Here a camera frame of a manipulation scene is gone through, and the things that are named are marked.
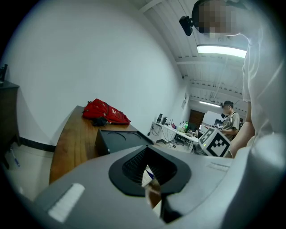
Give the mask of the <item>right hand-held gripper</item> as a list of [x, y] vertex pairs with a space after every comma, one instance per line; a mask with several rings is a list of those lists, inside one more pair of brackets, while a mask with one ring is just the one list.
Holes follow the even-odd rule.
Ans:
[[229, 139], [217, 128], [209, 127], [193, 145], [193, 152], [198, 155], [225, 157], [229, 147]]

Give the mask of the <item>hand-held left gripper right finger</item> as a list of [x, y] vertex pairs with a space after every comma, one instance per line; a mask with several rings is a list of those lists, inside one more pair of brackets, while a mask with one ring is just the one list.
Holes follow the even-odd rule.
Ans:
[[182, 214], [170, 206], [168, 196], [183, 190], [191, 178], [191, 170], [182, 160], [154, 146], [147, 147], [147, 164], [154, 175], [147, 185], [147, 197], [152, 207], [161, 202], [160, 218], [170, 223]]

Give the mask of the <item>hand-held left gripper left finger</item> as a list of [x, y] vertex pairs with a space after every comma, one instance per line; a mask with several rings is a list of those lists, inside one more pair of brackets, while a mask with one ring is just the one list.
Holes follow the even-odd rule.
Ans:
[[144, 197], [143, 173], [147, 166], [145, 151], [147, 146], [123, 156], [109, 168], [109, 179], [125, 195]]

